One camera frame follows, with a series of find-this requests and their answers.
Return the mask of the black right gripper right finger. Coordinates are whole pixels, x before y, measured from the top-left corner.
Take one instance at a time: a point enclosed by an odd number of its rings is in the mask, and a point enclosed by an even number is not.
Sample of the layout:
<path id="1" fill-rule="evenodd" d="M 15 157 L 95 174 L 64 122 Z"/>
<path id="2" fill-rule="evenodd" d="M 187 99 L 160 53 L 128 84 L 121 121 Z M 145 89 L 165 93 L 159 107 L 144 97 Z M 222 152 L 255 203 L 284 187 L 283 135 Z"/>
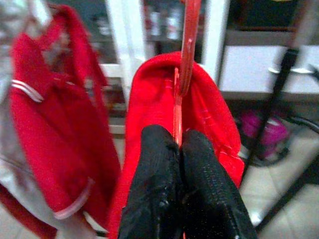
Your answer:
<path id="1" fill-rule="evenodd" d="M 183 135 L 184 231 L 188 239 L 256 239 L 238 189 L 211 142 L 196 131 Z"/>

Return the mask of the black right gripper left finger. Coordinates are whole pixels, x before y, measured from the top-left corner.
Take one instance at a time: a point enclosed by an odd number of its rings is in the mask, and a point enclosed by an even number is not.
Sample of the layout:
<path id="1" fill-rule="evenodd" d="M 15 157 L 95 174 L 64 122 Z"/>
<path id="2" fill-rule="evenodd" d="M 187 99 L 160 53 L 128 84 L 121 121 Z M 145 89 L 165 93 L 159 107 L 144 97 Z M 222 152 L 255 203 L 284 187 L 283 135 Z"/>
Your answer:
<path id="1" fill-rule="evenodd" d="M 160 125 L 142 130 L 141 154 L 126 206 L 119 239 L 179 239 L 182 236 L 182 181 L 179 148 Z"/>

